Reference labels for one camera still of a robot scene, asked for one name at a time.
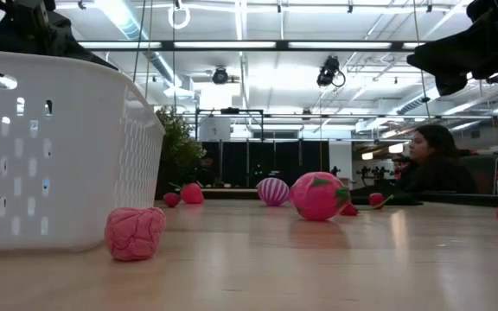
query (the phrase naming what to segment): woman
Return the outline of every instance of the woman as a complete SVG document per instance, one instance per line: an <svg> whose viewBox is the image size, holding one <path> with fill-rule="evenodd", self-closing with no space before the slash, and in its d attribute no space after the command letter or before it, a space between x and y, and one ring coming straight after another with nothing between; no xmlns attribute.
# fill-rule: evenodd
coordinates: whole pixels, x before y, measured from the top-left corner
<svg viewBox="0 0 498 311"><path fill-rule="evenodd" d="M459 151L449 130L442 125L418 127L409 145L412 163L401 177L404 191L446 191L476 194L474 178L459 162Z"/></svg>

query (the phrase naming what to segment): dark hair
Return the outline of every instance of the dark hair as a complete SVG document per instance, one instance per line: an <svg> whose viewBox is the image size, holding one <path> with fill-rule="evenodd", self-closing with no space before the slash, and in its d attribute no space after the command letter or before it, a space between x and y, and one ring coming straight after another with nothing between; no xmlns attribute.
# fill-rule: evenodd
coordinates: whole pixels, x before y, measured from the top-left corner
<svg viewBox="0 0 498 311"><path fill-rule="evenodd" d="M446 127L439 124L427 124L419 126L415 131L422 134L430 148L434 148L431 156L457 159L459 152L455 144L455 138Z"/></svg>

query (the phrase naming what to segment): potted plant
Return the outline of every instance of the potted plant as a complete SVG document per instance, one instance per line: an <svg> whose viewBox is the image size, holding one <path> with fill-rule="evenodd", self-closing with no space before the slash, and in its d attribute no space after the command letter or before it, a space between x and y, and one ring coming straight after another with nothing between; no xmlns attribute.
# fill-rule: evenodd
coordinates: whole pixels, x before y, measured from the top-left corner
<svg viewBox="0 0 498 311"><path fill-rule="evenodd" d="M160 200L166 193L176 190L172 184L186 182L189 170L204 155L204 150L190 135L194 127L184 117L175 114L173 107L163 106L156 111L156 116L166 131L155 193L155 198Z"/></svg>

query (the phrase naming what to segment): black camera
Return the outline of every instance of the black camera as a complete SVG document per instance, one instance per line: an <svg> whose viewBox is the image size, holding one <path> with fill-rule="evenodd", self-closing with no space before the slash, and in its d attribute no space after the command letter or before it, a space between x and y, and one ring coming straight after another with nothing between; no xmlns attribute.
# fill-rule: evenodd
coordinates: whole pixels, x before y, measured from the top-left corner
<svg viewBox="0 0 498 311"><path fill-rule="evenodd" d="M498 0L475 0L466 13L474 23L469 29L425 43L407 57L410 65L435 76L442 96L462 90L468 73L498 83Z"/></svg>
<svg viewBox="0 0 498 311"><path fill-rule="evenodd" d="M316 79L318 86L334 85L342 87L345 84L345 75L339 70L339 66L339 60L336 56L328 56L328 59L324 62L324 66L320 67L320 73L318 74L318 79ZM338 74L343 76L343 83L341 85L334 84Z"/></svg>

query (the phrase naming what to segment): black equipment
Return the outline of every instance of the black equipment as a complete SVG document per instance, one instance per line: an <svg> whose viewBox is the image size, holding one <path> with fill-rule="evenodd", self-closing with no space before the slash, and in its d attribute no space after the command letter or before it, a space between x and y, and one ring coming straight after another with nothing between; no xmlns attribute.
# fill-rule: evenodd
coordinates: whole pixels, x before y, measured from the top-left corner
<svg viewBox="0 0 498 311"><path fill-rule="evenodd" d="M316 83L318 86L323 87L323 86L329 86L329 85L334 85L337 87L342 87L345 85L346 78L345 74L343 74L339 70L339 60L337 59L336 56L328 56L328 59L324 62L324 66L320 67L320 73L318 74L318 78L316 79ZM343 77L343 83L340 85L336 85L334 83L335 78L337 78L337 75L341 75Z"/></svg>
<svg viewBox="0 0 498 311"><path fill-rule="evenodd" d="M228 82L228 73L224 67L216 68L216 71L213 74L213 83L217 85L223 85Z"/></svg>
<svg viewBox="0 0 498 311"><path fill-rule="evenodd" d="M468 30L418 46L406 59L436 77L441 96L462 90L468 73L498 83L498 0L475 0L466 13L474 23Z"/></svg>
<svg viewBox="0 0 498 311"><path fill-rule="evenodd" d="M54 0L0 0L0 51L86 60L118 70L74 39L72 23L54 12Z"/></svg>

